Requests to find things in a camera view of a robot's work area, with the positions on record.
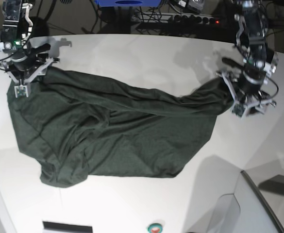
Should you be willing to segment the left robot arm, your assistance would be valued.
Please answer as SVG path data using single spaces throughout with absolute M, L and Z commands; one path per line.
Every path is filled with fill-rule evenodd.
M 254 98 L 258 102 L 269 101 L 279 91 L 270 95 L 261 90 L 265 82 L 272 81 L 278 65 L 277 53 L 267 45 L 268 18 L 260 7 L 259 0 L 234 0 L 237 10 L 234 20 L 238 24 L 234 47 L 243 58 L 244 64 L 224 57 L 222 62 L 240 71 L 238 77 L 223 76 L 232 98 L 241 103 Z

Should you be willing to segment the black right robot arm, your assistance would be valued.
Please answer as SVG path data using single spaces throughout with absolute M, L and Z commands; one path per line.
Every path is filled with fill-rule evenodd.
M 49 43 L 37 48 L 31 45 L 36 22 L 30 18 L 34 0 L 5 0 L 2 4 L 4 23 L 0 31 L 0 51 L 8 54 L 9 61 L 2 61 L 5 70 L 17 80 L 27 79 L 32 74 L 44 75 L 41 68 L 47 61 Z

